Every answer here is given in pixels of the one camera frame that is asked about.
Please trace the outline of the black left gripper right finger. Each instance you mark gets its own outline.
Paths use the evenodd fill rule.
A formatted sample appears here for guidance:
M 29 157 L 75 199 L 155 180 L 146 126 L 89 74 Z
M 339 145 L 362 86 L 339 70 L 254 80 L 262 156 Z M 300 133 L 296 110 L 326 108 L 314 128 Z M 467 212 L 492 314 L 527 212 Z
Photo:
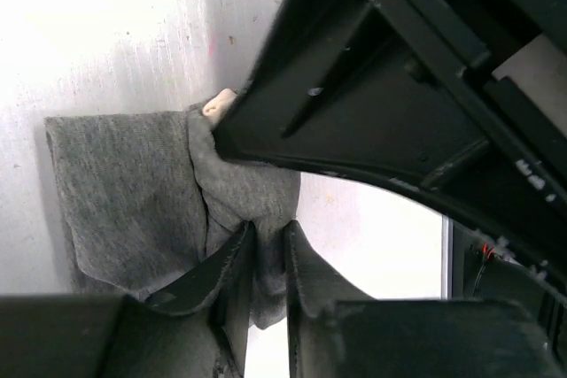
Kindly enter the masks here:
M 503 300 L 376 300 L 283 231 L 292 377 L 564 377 L 546 337 Z

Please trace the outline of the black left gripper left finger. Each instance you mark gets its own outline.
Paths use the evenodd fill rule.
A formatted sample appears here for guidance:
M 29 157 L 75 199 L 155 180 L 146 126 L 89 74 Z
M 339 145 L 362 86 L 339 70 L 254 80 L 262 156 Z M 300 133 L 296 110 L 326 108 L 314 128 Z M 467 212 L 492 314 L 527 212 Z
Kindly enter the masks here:
M 1 298 L 3 377 L 241 377 L 255 228 L 145 302 L 130 296 Z

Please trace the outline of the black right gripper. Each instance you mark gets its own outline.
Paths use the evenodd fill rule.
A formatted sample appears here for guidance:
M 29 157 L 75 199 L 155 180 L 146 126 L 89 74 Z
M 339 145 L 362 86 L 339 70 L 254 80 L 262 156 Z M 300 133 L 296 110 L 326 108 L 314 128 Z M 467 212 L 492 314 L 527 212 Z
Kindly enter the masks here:
M 539 34 L 513 0 L 349 0 L 336 94 L 356 112 L 349 162 L 443 201 L 563 201 L 566 139 L 496 69 Z

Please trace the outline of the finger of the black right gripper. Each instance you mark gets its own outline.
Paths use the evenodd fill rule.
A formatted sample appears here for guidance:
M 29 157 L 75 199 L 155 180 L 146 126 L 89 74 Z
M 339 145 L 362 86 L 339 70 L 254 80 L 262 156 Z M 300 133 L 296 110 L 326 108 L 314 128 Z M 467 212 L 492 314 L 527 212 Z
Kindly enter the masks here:
M 415 200 L 566 298 L 566 0 L 283 0 L 214 140 Z

